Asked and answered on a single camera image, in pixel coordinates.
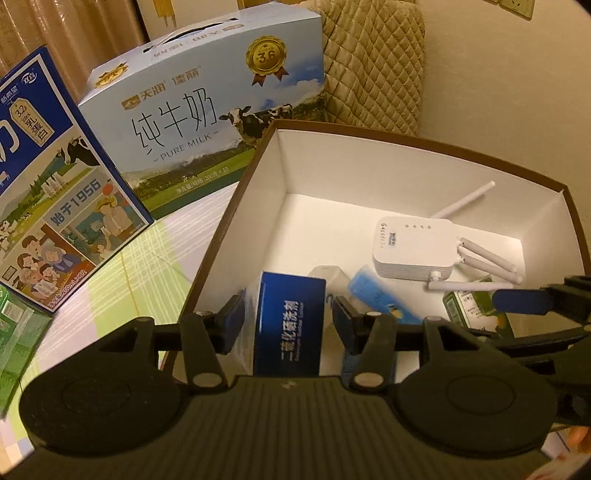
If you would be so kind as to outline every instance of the router antenna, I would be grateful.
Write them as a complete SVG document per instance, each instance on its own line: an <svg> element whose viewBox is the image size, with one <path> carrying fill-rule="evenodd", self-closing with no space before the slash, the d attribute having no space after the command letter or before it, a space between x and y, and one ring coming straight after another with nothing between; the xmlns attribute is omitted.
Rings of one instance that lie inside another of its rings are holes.
<svg viewBox="0 0 591 480"><path fill-rule="evenodd" d="M464 198L461 198L457 202L452 203L451 205L445 207L443 210L438 211L435 215L431 215L431 218L447 218L452 213L456 213L459 209L464 208L469 203L472 203L477 198L482 197L486 192L488 192L491 188L496 185L494 181L490 181L486 185L483 185L474 192L469 193Z"/></svg>
<svg viewBox="0 0 591 480"><path fill-rule="evenodd" d="M499 267L504 268L509 272L517 273L517 267L514 264L512 264L508 260L505 260L502 257L499 257L499 255L496 255L493 252L488 251L486 248L483 248L480 245L475 244L467 238L460 238L460 246L464 247L466 250L469 250L470 252L475 253L476 255L480 255L482 258L485 258L488 261L493 262L495 265L498 265Z"/></svg>
<svg viewBox="0 0 591 480"><path fill-rule="evenodd" d="M462 263L477 268L478 270L490 273L492 275L496 275L497 277L500 277L503 280L510 281L511 283L515 283L518 285L523 282L523 278L520 275L508 272L507 270L501 267L497 267L496 265L491 265L490 263L483 262L482 260L470 257L469 255L464 256L461 253L460 257L462 259Z"/></svg>
<svg viewBox="0 0 591 480"><path fill-rule="evenodd" d="M513 288L513 284L491 281L430 281L427 288L431 291L495 291Z"/></svg>

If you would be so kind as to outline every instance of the curtain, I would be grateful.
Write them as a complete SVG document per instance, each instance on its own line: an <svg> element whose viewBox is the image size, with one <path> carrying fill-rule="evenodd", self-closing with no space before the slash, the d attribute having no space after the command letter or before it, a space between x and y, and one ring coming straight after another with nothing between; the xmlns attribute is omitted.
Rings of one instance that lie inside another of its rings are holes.
<svg viewBox="0 0 591 480"><path fill-rule="evenodd" d="M146 40L133 0L0 0L0 76L47 44L75 101L93 68Z"/></svg>

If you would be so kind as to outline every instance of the power outlet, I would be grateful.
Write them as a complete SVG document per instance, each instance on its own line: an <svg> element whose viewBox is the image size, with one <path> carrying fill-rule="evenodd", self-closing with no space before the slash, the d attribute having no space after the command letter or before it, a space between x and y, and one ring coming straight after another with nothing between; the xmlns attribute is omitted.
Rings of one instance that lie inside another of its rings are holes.
<svg viewBox="0 0 591 480"><path fill-rule="evenodd" d="M531 20L535 0L499 0L499 5Z"/></svg>

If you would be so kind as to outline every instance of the quilted sofa cover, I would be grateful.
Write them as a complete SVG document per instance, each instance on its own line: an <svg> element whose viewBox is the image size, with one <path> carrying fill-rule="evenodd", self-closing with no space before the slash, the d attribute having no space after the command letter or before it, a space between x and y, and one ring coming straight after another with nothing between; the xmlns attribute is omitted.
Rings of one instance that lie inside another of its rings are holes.
<svg viewBox="0 0 591 480"><path fill-rule="evenodd" d="M322 15L330 122L417 135L425 27L398 0L306 0Z"/></svg>

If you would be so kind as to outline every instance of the checkered tablecloth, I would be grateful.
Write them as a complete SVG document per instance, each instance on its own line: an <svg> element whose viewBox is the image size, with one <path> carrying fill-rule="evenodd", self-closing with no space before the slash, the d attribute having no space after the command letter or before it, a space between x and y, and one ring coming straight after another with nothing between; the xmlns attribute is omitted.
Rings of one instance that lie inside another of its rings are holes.
<svg viewBox="0 0 591 480"><path fill-rule="evenodd" d="M135 317L177 321L236 185L156 221L60 308L0 421L0 472L33 449L18 415L22 389L33 378Z"/></svg>

